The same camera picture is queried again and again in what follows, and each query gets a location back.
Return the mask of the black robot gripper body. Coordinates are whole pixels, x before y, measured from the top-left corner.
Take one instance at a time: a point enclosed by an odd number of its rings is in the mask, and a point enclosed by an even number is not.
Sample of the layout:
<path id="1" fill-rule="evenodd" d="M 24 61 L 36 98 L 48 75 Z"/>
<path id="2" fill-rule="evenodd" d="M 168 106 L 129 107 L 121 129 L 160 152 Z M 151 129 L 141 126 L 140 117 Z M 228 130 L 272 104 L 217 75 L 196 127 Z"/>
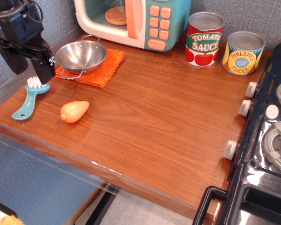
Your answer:
<path id="1" fill-rule="evenodd" d="M 0 1 L 0 46 L 13 48 L 30 59 L 49 50 L 41 37 L 43 18 L 43 11 L 35 1 Z"/>

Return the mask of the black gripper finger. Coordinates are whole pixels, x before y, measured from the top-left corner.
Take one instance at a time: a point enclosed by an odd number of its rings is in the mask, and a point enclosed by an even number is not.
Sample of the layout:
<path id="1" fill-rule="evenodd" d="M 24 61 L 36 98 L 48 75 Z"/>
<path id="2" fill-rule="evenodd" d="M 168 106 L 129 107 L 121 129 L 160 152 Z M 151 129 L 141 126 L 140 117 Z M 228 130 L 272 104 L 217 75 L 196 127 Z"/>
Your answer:
<path id="1" fill-rule="evenodd" d="M 37 52 L 31 62 L 42 84 L 47 84 L 55 76 L 55 58 L 51 50 Z"/>
<path id="2" fill-rule="evenodd" d="M 16 75 L 21 74 L 28 68 L 26 58 L 17 53 L 13 48 L 3 48 L 0 46 L 0 54 Z"/>

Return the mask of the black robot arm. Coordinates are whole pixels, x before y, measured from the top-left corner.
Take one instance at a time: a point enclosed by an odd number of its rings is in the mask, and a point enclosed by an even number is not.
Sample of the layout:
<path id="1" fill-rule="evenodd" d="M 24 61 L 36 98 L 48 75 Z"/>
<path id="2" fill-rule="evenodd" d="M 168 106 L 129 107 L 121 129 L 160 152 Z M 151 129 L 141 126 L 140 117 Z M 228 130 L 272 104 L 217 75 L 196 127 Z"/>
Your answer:
<path id="1" fill-rule="evenodd" d="M 34 0 L 0 0 L 0 53 L 19 75 L 30 59 L 42 84 L 55 76 L 55 59 L 42 38 L 43 11 Z"/>

